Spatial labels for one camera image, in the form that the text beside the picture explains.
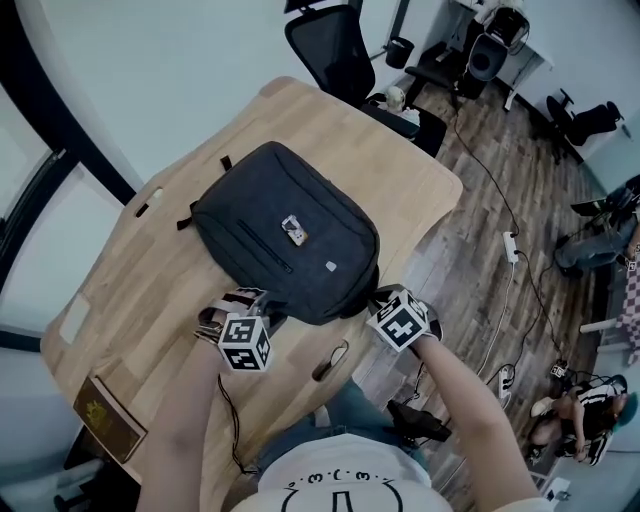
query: backpack strap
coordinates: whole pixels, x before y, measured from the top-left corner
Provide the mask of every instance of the backpack strap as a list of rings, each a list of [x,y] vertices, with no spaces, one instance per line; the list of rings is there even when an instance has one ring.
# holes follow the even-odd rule
[[[194,201],[189,205],[189,210],[193,213],[193,207],[198,203],[198,201]],[[176,222],[176,228],[178,231],[182,231],[184,228],[189,227],[191,222],[193,221],[193,217],[189,216],[186,219],[179,220]]]
[[[231,159],[229,158],[228,155],[223,156],[220,159],[220,163],[222,164],[222,168],[224,169],[224,172],[229,172],[233,167],[233,164],[231,163]],[[197,202],[198,201],[194,201],[189,205],[189,209],[192,212],[193,212],[193,207],[196,205]],[[178,231],[182,231],[184,228],[189,227],[192,221],[193,221],[193,217],[187,217],[186,219],[179,220],[178,222],[176,222],[176,228],[178,229]]]

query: book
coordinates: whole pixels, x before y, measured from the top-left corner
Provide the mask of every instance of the book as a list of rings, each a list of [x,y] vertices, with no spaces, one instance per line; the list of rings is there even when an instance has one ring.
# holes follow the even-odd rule
[[[85,379],[73,408],[93,436],[120,464],[131,457],[147,433],[98,377]]]

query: backpack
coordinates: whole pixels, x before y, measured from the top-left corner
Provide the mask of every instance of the backpack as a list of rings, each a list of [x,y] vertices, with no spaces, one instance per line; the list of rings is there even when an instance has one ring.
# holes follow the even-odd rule
[[[191,205],[213,259],[270,309],[308,324],[354,316],[378,285],[380,239],[367,215],[293,151],[267,142]]]

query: desk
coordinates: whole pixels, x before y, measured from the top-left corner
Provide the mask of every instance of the desk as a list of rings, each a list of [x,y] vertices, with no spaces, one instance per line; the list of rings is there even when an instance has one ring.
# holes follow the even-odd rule
[[[484,7],[483,5],[480,5],[477,0],[455,0],[455,2],[474,12],[480,12]],[[531,26],[529,36],[526,38],[525,46],[533,53],[529,61],[518,73],[515,83],[511,85],[511,92],[504,103],[505,110],[511,110],[513,100],[518,94],[518,90],[524,85],[534,71],[536,71],[545,62],[549,64],[550,69],[553,69],[554,66],[551,52],[547,48],[548,40],[544,34],[544,16],[536,10],[536,4],[537,2],[528,2],[525,4],[525,14]]]
[[[49,325],[42,355],[69,402],[85,377],[95,373],[148,428],[192,349],[197,313],[235,286],[195,229],[177,231],[175,223],[223,174],[221,157],[237,162],[270,140],[302,156],[371,217],[380,233],[383,284],[400,282],[416,244],[462,192],[456,176],[362,112],[315,87],[277,78],[229,125],[156,175],[126,206],[79,289],[90,309],[73,342],[60,335],[71,303]],[[158,189],[160,198],[149,200]],[[145,202],[149,207],[137,218]],[[371,342],[365,318],[362,313],[320,327],[289,319],[272,339],[275,358],[269,372],[224,377],[240,416],[242,459],[251,460],[270,436],[343,385]],[[349,341],[349,350],[317,383],[312,371],[342,339]],[[202,510],[219,510],[238,475],[232,439],[230,414],[218,396],[204,451]],[[144,452],[145,442],[124,464],[138,481]]]

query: backpack zipper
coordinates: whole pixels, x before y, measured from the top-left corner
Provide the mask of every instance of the backpack zipper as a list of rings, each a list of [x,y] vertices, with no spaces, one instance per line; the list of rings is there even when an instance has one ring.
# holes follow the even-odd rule
[[[249,237],[257,243],[273,260],[280,265],[287,274],[291,274],[293,269],[284,261],[280,256],[278,256],[275,251],[269,247],[262,238],[260,238],[243,220],[238,220],[238,226],[242,228],[242,230],[249,235]]]

